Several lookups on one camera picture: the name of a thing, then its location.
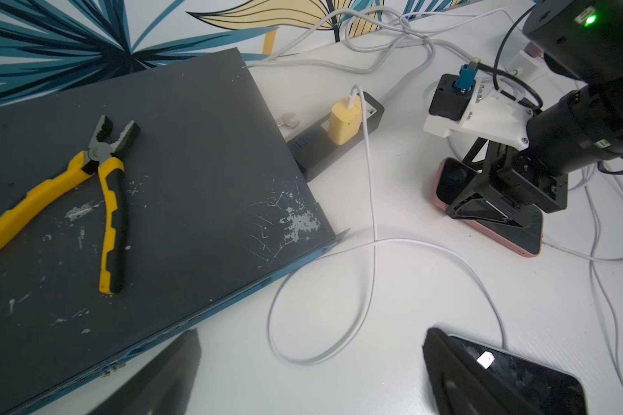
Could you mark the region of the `yellow charger plug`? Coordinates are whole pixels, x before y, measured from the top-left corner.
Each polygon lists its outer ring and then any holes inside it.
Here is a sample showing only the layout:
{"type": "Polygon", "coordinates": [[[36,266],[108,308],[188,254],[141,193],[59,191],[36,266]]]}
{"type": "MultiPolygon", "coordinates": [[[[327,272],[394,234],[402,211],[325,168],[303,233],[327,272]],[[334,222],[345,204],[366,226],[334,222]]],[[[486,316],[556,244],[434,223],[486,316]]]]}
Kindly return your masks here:
{"type": "Polygon", "coordinates": [[[358,134],[362,124],[362,102],[358,95],[337,102],[330,113],[328,137],[335,145],[344,145],[358,134]]]}

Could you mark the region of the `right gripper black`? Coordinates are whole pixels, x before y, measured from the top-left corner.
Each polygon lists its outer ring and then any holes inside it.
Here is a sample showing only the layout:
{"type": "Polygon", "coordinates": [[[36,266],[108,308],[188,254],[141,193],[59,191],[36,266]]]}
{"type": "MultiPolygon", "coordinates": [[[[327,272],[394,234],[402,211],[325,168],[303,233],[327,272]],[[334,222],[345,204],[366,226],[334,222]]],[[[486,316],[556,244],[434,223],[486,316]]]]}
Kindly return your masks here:
{"type": "Polygon", "coordinates": [[[453,219],[541,228],[541,210],[552,214],[568,207],[568,175],[550,173],[524,151],[477,138],[461,163],[471,170],[445,174],[445,211],[453,219]],[[477,160],[485,147],[486,156],[477,160]],[[484,169],[488,174],[475,172],[484,169]]]}

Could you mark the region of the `phone with pink case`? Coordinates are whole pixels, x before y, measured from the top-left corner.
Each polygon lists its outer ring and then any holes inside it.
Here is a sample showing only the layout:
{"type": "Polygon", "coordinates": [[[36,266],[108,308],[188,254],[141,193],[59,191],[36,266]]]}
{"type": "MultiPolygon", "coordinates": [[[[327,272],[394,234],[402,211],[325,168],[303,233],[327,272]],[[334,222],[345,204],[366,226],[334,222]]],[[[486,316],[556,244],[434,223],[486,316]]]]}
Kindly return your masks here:
{"type": "MultiPolygon", "coordinates": [[[[469,183],[477,172],[457,159],[443,160],[434,178],[431,199],[434,206],[445,212],[460,190],[469,183]]],[[[543,237],[543,213],[532,208],[532,223],[527,228],[514,227],[484,220],[464,220],[465,224],[485,234],[500,245],[526,258],[540,254],[543,237]]]]}

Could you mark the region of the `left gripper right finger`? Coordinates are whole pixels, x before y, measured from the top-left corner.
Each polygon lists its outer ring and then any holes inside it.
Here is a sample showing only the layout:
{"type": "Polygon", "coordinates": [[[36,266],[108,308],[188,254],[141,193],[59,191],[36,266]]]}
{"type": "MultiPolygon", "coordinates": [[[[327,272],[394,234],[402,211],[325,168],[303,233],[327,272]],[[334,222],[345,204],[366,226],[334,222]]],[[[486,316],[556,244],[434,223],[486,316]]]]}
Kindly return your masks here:
{"type": "Polygon", "coordinates": [[[488,373],[442,330],[429,329],[422,350],[440,414],[541,413],[488,373]]]}

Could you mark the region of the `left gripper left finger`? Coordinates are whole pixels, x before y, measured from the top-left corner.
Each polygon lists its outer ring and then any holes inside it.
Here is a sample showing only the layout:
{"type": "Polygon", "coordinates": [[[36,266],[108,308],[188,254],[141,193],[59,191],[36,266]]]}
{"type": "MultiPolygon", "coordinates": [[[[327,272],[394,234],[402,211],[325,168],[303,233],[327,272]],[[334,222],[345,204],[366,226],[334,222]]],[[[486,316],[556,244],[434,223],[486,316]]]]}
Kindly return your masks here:
{"type": "Polygon", "coordinates": [[[201,361],[196,330],[186,330],[93,414],[185,414],[201,361]]]}

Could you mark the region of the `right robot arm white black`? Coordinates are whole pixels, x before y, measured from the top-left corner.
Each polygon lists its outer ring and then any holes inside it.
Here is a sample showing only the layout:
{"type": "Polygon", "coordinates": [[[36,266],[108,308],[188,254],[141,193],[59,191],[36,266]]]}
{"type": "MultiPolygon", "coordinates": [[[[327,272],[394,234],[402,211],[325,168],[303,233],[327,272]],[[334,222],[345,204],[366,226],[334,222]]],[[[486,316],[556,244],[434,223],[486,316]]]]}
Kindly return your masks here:
{"type": "Polygon", "coordinates": [[[623,1],[541,1],[521,21],[548,67],[583,88],[548,109],[525,102],[517,131],[476,131],[453,219],[527,228],[535,211],[566,208],[571,172],[623,158],[623,1]]]}

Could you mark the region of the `white power strip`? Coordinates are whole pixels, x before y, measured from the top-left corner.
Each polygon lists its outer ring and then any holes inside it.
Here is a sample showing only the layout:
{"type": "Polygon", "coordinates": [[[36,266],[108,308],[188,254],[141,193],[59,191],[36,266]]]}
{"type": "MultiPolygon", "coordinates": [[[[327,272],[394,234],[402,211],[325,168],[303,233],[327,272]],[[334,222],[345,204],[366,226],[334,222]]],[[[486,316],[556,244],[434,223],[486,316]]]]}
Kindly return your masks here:
{"type": "Polygon", "coordinates": [[[505,66],[505,70],[526,83],[538,80],[546,74],[548,67],[544,53],[534,43],[529,43],[519,51],[505,66]]]}

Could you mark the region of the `phone with light blue case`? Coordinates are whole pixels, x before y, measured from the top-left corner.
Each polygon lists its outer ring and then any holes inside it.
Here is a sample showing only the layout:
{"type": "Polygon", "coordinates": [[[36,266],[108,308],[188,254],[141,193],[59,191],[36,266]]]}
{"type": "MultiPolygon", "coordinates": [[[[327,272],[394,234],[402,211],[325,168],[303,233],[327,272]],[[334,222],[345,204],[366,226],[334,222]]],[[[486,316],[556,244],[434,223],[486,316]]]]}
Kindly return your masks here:
{"type": "Polygon", "coordinates": [[[587,414],[583,385],[569,373],[527,360],[503,349],[449,335],[462,349],[539,414],[587,414]]]}

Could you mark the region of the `black power strip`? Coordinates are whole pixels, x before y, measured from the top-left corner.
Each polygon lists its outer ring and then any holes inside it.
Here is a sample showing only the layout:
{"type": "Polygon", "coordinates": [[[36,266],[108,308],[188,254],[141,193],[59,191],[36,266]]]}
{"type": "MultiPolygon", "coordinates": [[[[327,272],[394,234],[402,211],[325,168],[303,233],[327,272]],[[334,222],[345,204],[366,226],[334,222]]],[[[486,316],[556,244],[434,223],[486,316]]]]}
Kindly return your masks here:
{"type": "Polygon", "coordinates": [[[368,93],[353,90],[330,113],[288,142],[288,148],[309,183],[363,141],[381,123],[384,106],[368,93]]]}

